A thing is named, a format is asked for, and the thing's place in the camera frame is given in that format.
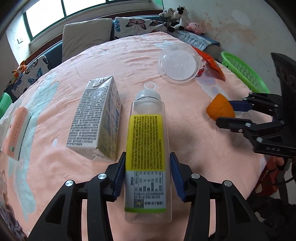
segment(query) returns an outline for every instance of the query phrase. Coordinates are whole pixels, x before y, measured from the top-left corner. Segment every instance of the white wall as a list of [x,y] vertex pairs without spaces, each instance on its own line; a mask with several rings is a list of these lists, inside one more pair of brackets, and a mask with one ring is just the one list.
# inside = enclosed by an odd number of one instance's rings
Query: white wall
[[[22,12],[19,12],[19,14],[12,21],[6,30],[6,34],[15,59],[17,60],[18,64],[20,64],[31,54],[29,49],[30,38],[26,30]],[[23,42],[18,43],[18,38],[22,38]]]
[[17,69],[18,63],[10,49],[6,34],[0,40],[0,95],[12,78],[12,71]]
[[192,22],[205,27],[221,49],[244,60],[280,94],[271,52],[296,60],[296,42],[278,14],[264,0],[163,0],[165,9],[183,5]]
[[87,21],[87,20],[98,18],[98,17],[118,13],[118,12],[145,10],[145,9],[162,9],[162,6],[154,3],[151,0],[136,0],[136,1],[111,3],[111,4],[99,6],[99,7],[78,13],[72,17],[65,19],[64,21],[59,22],[58,24],[56,24],[55,26],[51,27],[46,32],[38,36],[29,44],[29,48],[31,52],[34,52],[35,50],[37,50],[40,46],[45,44],[47,41],[61,34],[64,30],[65,24]]

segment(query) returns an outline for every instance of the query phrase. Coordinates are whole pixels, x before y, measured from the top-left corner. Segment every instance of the plastic ring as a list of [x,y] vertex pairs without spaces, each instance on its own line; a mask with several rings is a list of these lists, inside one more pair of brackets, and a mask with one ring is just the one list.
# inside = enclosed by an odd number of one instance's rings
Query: plastic ring
[[152,81],[148,81],[148,82],[144,83],[144,88],[146,90],[155,90],[157,88],[157,85]]

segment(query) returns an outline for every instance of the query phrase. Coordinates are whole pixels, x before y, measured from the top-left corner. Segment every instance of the green plastic basket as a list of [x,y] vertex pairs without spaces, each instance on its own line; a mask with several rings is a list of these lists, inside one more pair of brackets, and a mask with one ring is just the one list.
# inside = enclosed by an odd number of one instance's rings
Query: green plastic basket
[[5,114],[12,101],[9,94],[5,93],[0,98],[0,118]]
[[252,92],[269,93],[263,80],[244,61],[228,52],[222,52],[222,64],[241,79]]

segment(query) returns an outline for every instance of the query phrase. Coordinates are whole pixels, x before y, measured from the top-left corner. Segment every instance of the bottle label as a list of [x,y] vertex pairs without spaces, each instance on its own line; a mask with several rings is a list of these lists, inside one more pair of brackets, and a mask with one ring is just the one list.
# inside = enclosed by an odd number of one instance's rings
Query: bottle label
[[125,211],[165,212],[165,151],[161,115],[130,116]]

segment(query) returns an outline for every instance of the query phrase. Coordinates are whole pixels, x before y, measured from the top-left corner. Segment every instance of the pink bedspread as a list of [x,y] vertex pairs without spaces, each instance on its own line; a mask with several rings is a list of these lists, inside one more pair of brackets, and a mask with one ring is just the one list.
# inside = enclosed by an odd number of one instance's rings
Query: pink bedspread
[[[143,84],[157,84],[166,106],[170,152],[174,151],[180,162],[188,164],[192,171],[210,181],[231,180],[246,198],[260,175],[261,155],[243,135],[219,129],[205,113],[211,98],[194,81],[185,85],[173,85],[161,78],[157,71],[157,59],[162,48],[180,42],[165,33],[127,37],[101,44],[62,63],[42,76],[18,100],[16,104],[31,107],[39,101],[48,101],[37,116],[33,133],[28,171],[25,173],[35,210],[24,211],[30,206],[22,203],[21,188],[16,187],[16,174],[22,170],[24,160],[14,166],[0,154],[2,169],[14,168],[14,174],[6,174],[9,204],[26,234],[32,230],[37,219],[68,179],[75,182],[90,180],[104,172],[106,161],[90,161],[66,148],[68,133],[81,95],[90,79],[114,76],[122,102],[117,160],[126,150],[130,106]],[[221,66],[226,82],[218,80],[224,91],[234,100],[248,95],[249,89],[228,69]],[[203,74],[200,78],[210,78]],[[40,98],[33,100],[34,92]],[[269,117],[248,114],[251,118],[270,121]],[[211,203],[210,234],[215,231],[214,202]],[[124,219],[123,195],[115,203],[108,203],[108,211],[114,240],[183,240],[190,209],[176,194],[172,184],[172,222],[163,225],[135,225]],[[86,208],[83,219],[86,220]],[[86,223],[83,222],[83,239],[86,240]]]

